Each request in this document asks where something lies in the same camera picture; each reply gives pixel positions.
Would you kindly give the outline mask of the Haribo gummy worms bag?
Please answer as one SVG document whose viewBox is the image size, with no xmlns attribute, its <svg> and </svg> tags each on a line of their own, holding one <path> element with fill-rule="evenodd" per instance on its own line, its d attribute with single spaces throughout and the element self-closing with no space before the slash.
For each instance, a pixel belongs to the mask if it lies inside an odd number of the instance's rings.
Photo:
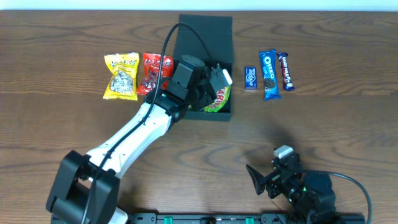
<svg viewBox="0 0 398 224">
<path fill-rule="evenodd" d="M 201 110 L 206 112 L 206 113 L 217 113 L 224 105 L 226 102 L 229 100 L 229 96 L 231 93 L 231 86 L 226 86 L 223 89 L 219 90 L 217 92 L 216 99 L 212 104 L 202 108 Z"/>
</svg>

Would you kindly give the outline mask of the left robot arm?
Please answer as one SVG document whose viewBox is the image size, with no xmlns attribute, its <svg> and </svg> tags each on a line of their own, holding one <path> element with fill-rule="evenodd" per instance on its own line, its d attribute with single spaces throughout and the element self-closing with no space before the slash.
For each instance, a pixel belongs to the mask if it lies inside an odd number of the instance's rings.
<svg viewBox="0 0 398 224">
<path fill-rule="evenodd" d="M 46 209 L 64 223 L 127 223 L 129 216 L 117 201 L 128 168 L 189 108 L 212 104 L 232 82 L 220 64 L 211 67 L 183 55 L 173 76 L 146 95 L 137 114 L 114 136 L 85 155 L 70 151 L 62 159 Z"/>
</svg>

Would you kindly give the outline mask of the purple Dairy Milk bar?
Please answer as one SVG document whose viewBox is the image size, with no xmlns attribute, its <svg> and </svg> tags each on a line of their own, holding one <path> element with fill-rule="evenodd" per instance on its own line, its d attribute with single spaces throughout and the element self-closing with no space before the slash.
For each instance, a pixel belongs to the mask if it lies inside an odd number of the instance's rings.
<svg viewBox="0 0 398 224">
<path fill-rule="evenodd" d="M 282 71 L 282 78 L 283 78 L 283 88 L 286 91 L 294 91 L 295 87 L 292 83 L 292 79 L 289 72 L 289 66 L 287 63 L 287 52 L 279 52 L 277 54 L 278 61 L 280 63 L 281 71 Z"/>
</svg>

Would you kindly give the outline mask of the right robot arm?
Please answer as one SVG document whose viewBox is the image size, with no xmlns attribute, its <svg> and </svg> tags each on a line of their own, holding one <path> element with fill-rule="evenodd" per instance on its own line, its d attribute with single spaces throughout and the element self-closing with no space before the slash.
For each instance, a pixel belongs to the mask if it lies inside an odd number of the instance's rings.
<svg viewBox="0 0 398 224">
<path fill-rule="evenodd" d="M 273 199 L 283 195 L 293 214 L 287 223 L 328 223 L 337 219 L 335 200 L 329 175 L 305 173 L 300 156 L 290 152 L 272 160 L 274 171 L 264 176 L 246 166 L 258 195 L 267 192 Z"/>
</svg>

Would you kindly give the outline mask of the yellow candy bag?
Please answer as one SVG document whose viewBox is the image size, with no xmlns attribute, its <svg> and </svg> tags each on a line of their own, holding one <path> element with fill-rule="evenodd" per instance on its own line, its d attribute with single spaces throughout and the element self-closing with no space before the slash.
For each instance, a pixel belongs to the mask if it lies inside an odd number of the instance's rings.
<svg viewBox="0 0 398 224">
<path fill-rule="evenodd" d="M 109 54 L 104 61 L 112 77 L 105 89 L 105 100 L 121 99 L 137 101 L 137 70 L 139 54 L 137 52 L 125 54 Z"/>
</svg>

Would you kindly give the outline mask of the blue Oreo cookie pack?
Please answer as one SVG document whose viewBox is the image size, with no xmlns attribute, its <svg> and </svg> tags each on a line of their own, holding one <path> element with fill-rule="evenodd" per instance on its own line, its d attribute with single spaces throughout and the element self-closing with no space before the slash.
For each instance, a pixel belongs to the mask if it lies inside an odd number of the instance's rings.
<svg viewBox="0 0 398 224">
<path fill-rule="evenodd" d="M 261 71 L 264 82 L 264 100 L 281 98 L 275 70 L 276 49 L 259 52 Z"/>
</svg>

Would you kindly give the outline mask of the red candy bag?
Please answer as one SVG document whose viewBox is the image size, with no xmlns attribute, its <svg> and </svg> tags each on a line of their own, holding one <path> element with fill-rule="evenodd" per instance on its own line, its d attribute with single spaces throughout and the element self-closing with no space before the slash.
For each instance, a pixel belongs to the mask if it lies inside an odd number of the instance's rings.
<svg viewBox="0 0 398 224">
<path fill-rule="evenodd" d="M 137 87 L 136 93 L 138 95 L 146 95 L 148 92 L 154 90 L 158 83 L 160 54 L 144 53 L 144 73 L 145 78 Z M 172 57 L 164 56 L 161 76 L 163 78 L 170 78 L 174 68 L 174 61 Z"/>
</svg>

